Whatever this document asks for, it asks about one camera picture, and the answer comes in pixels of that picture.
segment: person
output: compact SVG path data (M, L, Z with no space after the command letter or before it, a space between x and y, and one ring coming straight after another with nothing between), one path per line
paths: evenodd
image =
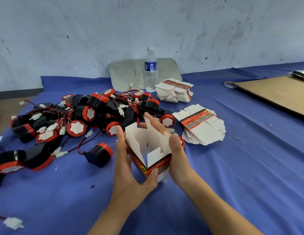
M163 135L171 134L164 125L147 112L144 114L151 125ZM260 235L248 220L223 201L202 178L191 168L177 134L169 138L172 151L169 173L173 181L188 195L214 235ZM119 234L124 223L144 198L157 187L158 169L155 168L143 184L139 184L131 172L131 159L127 155L123 130L117 129L116 162L113 193L109 205L87 235Z

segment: forearm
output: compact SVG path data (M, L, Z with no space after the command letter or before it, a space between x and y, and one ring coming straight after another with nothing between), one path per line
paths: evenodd
M118 203L110 203L101 213L87 235L117 235L126 222L129 212Z
M262 234L248 220L223 201L193 170L181 186L214 235Z

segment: yellow circular logo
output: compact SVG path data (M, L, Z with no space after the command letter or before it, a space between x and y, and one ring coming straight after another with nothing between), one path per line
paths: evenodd
M146 171L146 169L145 169L144 166L141 166L141 169L143 170L143 172L144 172L145 174L147 173L147 171Z

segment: floor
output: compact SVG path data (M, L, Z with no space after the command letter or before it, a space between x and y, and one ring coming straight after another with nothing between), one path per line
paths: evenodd
M0 100L0 135L9 126L12 115L18 115L22 110L19 102L30 100L32 97Z

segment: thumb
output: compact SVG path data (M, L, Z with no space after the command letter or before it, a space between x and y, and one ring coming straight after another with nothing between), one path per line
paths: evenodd
M169 139L169 146L170 150L172 151L172 154L177 154L181 151L183 151L181 141L178 137L178 134L172 134Z
M159 175L159 169L154 168L149 174L147 180L142 184L145 187L145 192L148 195L152 190L157 187L157 178Z

